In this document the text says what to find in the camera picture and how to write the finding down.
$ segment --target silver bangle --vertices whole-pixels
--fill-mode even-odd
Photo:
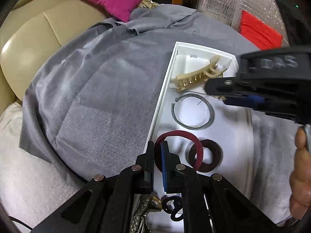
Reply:
[[[181,126],[183,126],[184,128],[187,128],[189,130],[199,130],[201,128],[204,128],[205,126],[207,126],[208,124],[211,124],[214,120],[214,115],[215,115],[215,112],[214,112],[214,109],[212,107],[212,105],[208,102],[208,100],[206,100],[204,97],[202,97],[201,95],[197,95],[197,94],[186,94],[186,95],[182,95],[180,97],[177,97],[175,99],[175,102],[178,102],[180,99],[182,98],[187,98],[187,97],[195,97],[195,98],[198,98],[200,99],[201,101],[203,101],[206,106],[208,107],[208,110],[210,111],[210,117],[207,121],[207,123],[201,125],[201,126],[197,126],[197,127],[192,127],[192,126],[188,126],[188,125],[185,125],[183,124],[181,121],[179,121],[175,115],[175,111],[174,111],[174,108],[175,108],[175,103],[172,104],[172,116],[174,118],[174,120]]]

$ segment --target bubble wrap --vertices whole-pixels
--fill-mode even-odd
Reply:
[[[275,0],[197,0],[196,8],[235,30],[239,30],[242,10],[259,18],[283,36],[282,46],[289,46],[286,29]]]

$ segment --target gray cloth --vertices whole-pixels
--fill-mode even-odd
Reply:
[[[20,147],[74,186],[134,164],[176,41],[234,55],[257,50],[229,26],[182,6],[136,9],[128,23],[107,19],[37,72],[24,96]]]
[[[274,223],[290,217],[289,178],[294,169],[299,124],[252,111],[254,164],[251,202]]]

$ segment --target white tray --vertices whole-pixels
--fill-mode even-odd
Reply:
[[[171,113],[172,103],[175,102],[175,98],[189,93],[189,91],[177,92],[175,84],[171,83],[171,79],[178,74],[189,73],[203,68],[215,54],[221,57],[217,69],[222,70],[228,67],[223,76],[235,76],[238,64],[234,55],[205,46],[176,42],[147,141],[155,142],[161,134],[172,130],[186,130],[196,135],[200,140],[211,139],[215,141],[222,148],[222,160],[213,171],[200,174],[210,176],[213,173],[220,173],[246,197],[249,197],[254,150],[249,110],[236,106],[227,106],[221,100],[206,96],[203,88],[198,86],[191,89],[191,92],[206,97],[213,106],[215,111],[213,123],[209,127],[200,130],[188,130],[176,123]],[[209,118],[208,108],[205,103],[199,102],[199,99],[189,97],[176,103],[175,113],[178,119],[190,126],[199,126],[206,123]],[[183,137],[168,137],[166,140],[170,152],[179,155],[181,163],[189,166],[186,157],[193,142]],[[210,151],[204,149],[203,162],[210,163],[211,160]],[[163,189],[162,174],[156,167],[154,191],[160,198],[166,195]],[[183,232],[183,221],[171,221],[170,215],[164,211],[149,213],[147,222],[153,231]]]

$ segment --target white fabric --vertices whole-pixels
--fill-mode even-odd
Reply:
[[[0,117],[0,201],[9,216],[34,227],[78,190],[52,164],[18,147],[22,118],[18,103]]]

